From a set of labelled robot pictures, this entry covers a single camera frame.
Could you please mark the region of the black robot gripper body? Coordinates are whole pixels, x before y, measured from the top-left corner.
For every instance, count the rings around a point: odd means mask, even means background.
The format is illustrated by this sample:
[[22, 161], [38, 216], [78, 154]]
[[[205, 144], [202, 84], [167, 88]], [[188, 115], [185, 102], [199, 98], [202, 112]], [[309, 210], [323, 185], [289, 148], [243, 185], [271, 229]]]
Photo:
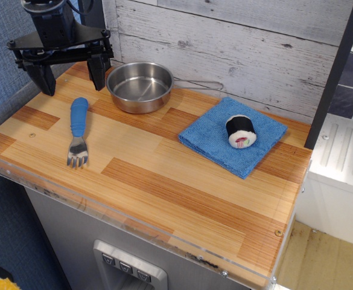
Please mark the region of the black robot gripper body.
[[106, 69], [113, 57], [110, 31], [77, 22], [76, 8], [26, 8], [36, 30], [8, 41], [7, 48], [22, 69], [27, 63], [48, 66], [87, 61], [96, 70]]

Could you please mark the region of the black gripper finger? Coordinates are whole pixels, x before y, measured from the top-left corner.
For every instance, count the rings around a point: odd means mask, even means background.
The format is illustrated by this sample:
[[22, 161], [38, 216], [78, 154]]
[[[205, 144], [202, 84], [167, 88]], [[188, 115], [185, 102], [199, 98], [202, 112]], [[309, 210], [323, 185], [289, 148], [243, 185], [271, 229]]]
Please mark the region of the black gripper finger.
[[42, 93], [53, 96], [56, 90], [56, 80], [50, 66], [26, 63], [26, 72]]
[[106, 64], [102, 54], [96, 54], [88, 58], [87, 67], [89, 71], [89, 77], [94, 83], [94, 87], [97, 91], [102, 90], [105, 87], [105, 73]]

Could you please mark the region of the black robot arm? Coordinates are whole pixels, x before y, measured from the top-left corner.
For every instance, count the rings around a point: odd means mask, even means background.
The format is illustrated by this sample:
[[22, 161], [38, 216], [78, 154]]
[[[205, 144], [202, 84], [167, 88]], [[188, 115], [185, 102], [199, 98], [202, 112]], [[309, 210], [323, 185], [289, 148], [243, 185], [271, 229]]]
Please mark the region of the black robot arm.
[[54, 95], [56, 80], [51, 65], [85, 61], [95, 89], [102, 90], [113, 58], [110, 31], [78, 23], [74, 14], [79, 10], [70, 1], [21, 4], [36, 31], [7, 43], [18, 68], [27, 72], [42, 93]]

